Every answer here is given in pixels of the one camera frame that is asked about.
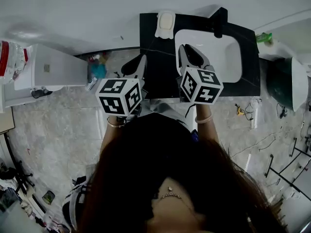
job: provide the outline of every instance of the metal stand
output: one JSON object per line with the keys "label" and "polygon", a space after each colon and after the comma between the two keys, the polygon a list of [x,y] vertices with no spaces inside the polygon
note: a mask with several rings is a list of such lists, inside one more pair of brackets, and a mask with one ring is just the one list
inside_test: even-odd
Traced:
{"label": "metal stand", "polygon": [[[32,176],[32,173],[30,174],[24,174],[24,171],[23,171],[23,168],[21,166],[21,161],[17,162],[14,155],[13,155],[13,152],[12,152],[12,149],[11,149],[11,146],[10,146],[10,143],[9,143],[9,140],[8,140],[8,137],[7,137],[7,134],[4,133],[4,139],[5,139],[5,143],[6,143],[6,146],[9,150],[9,154],[11,156],[11,159],[12,159],[12,162],[15,166],[15,169],[17,171],[17,175],[15,176],[16,180],[17,180],[17,183],[18,183],[18,187],[15,191],[15,193],[17,194],[19,189],[22,190],[23,194],[27,194],[27,190],[25,189],[25,187],[27,188],[28,185],[31,185],[32,187],[35,186],[34,183],[32,183],[30,180],[28,180],[27,178],[28,177],[31,177]],[[43,213],[46,212],[45,208],[40,204],[40,202],[36,199],[35,195],[33,194],[32,195],[32,198],[33,200],[36,202],[37,206],[42,210]]]}
{"label": "metal stand", "polygon": [[298,154],[286,167],[284,167],[279,173],[278,173],[277,171],[275,171],[275,170],[271,167],[274,156],[273,156],[272,154],[270,155],[271,161],[270,161],[270,164],[269,164],[268,171],[264,174],[264,176],[267,178],[267,177],[268,177],[268,174],[269,174],[269,171],[270,171],[270,170],[273,171],[277,176],[279,176],[281,179],[283,179],[287,184],[289,184],[291,187],[295,188],[298,192],[301,192],[303,195],[306,196],[306,198],[307,198],[308,200],[311,201],[311,199],[310,199],[303,191],[301,191],[297,186],[294,185],[295,180],[300,176],[300,174],[301,174],[304,170],[306,170],[305,168],[303,168],[303,169],[301,170],[301,172],[298,174],[298,176],[297,176],[296,178],[294,178],[293,182],[289,182],[287,179],[284,178],[284,176],[281,175],[281,173],[282,173],[286,168],[288,168],[288,167],[297,159],[297,157],[298,157],[300,154],[304,154],[304,155],[306,155],[306,156],[308,156],[308,157],[311,158],[311,155],[309,155],[309,154],[307,154],[306,152],[301,151],[300,149],[296,148],[296,143],[297,143],[297,138],[295,138],[295,144],[294,144],[294,147],[293,147],[292,154],[290,154],[290,157],[293,156],[295,150],[299,151],[299,154]]}

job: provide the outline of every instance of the woman's hand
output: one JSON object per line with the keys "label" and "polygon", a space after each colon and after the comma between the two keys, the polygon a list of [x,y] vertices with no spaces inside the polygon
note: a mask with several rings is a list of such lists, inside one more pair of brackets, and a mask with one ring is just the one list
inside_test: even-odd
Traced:
{"label": "woman's hand", "polygon": [[[209,105],[206,104],[197,104],[196,105],[196,118],[197,121],[202,121],[212,116],[212,112],[210,111]],[[213,118],[208,120],[205,123],[198,123],[198,135],[200,140],[215,140],[219,142],[217,131],[215,128],[215,124]]]}
{"label": "woman's hand", "polygon": [[[109,116],[108,122],[115,126],[124,124],[124,120],[117,118],[116,116]],[[108,145],[108,143],[110,143],[114,138],[118,137],[122,132],[123,127],[114,128],[111,127],[109,123],[107,123],[107,129],[101,146],[101,153],[103,149]]]}

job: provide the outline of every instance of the woman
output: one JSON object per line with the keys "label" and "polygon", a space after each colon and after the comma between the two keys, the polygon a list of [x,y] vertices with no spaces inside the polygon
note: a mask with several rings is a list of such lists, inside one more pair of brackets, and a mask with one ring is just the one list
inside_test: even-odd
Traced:
{"label": "woman", "polygon": [[153,111],[128,123],[109,117],[86,199],[76,196],[70,215],[78,232],[285,232],[220,147],[209,106],[196,105],[198,141],[167,104]]}

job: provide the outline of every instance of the wire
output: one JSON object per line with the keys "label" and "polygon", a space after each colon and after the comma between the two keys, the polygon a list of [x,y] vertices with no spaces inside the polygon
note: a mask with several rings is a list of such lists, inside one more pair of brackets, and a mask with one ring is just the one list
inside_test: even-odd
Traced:
{"label": "wire", "polygon": [[238,154],[244,152],[245,150],[248,150],[248,149],[250,149],[250,148],[252,148],[252,147],[254,147],[254,146],[257,146],[260,142],[262,142],[263,140],[265,140],[266,138],[268,138],[269,136],[271,136],[271,135],[273,135],[273,134],[285,133],[285,132],[292,131],[292,130],[295,130],[295,129],[297,129],[297,127],[294,127],[294,128],[292,128],[291,130],[285,130],[285,131],[279,131],[279,132],[271,133],[271,134],[267,135],[265,138],[263,138],[262,140],[260,140],[259,142],[255,143],[254,145],[251,145],[251,146],[249,146],[249,147],[243,149],[242,151],[237,152],[236,154],[234,154],[233,156],[231,156],[231,158],[233,158],[234,156],[236,156],[236,155],[238,155]]}
{"label": "wire", "polygon": [[240,108],[240,111],[242,111],[242,112],[244,113],[244,115],[245,115],[245,117],[246,117],[246,119],[247,119],[248,121],[251,121],[251,120],[253,120],[253,112],[254,112],[254,111],[247,111],[247,108],[248,108],[249,106],[252,107],[252,105],[251,105],[250,102],[248,103],[248,105],[247,105],[247,107],[245,108],[245,110],[243,110],[243,109]]}
{"label": "wire", "polygon": [[263,148],[263,149],[258,149],[259,150],[259,152],[260,152],[260,150],[265,150],[265,149],[267,149],[268,147],[270,147],[271,146],[271,144],[274,142],[276,140],[276,138],[274,138],[274,140],[268,145],[268,146],[266,146],[265,148]]}
{"label": "wire", "polygon": [[117,74],[118,78],[121,78],[121,76],[118,74],[118,72],[114,72],[115,74]]}
{"label": "wire", "polygon": [[190,108],[191,108],[191,107],[193,107],[193,106],[195,106],[195,104],[190,105],[190,107],[188,108],[188,110],[187,110],[187,112],[186,112],[185,118],[187,117],[187,115],[188,115],[188,113],[189,113]]}

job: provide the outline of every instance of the bottle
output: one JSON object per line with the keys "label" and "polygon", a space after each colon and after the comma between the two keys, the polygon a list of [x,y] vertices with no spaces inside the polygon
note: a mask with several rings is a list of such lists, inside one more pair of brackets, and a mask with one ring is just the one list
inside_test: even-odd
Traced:
{"label": "bottle", "polygon": [[270,41],[272,39],[272,33],[262,33],[260,35],[256,35],[257,43]]}
{"label": "bottle", "polygon": [[26,64],[24,49],[13,42],[0,41],[0,84],[10,83]]}
{"label": "bottle", "polygon": [[96,60],[98,60],[99,61],[99,63],[101,63],[101,64],[105,64],[106,63],[106,59],[102,56],[102,55],[100,55],[100,54],[94,54],[94,55],[92,55],[92,56],[90,56],[89,58],[88,58],[88,60],[90,61],[90,62],[95,62]]}

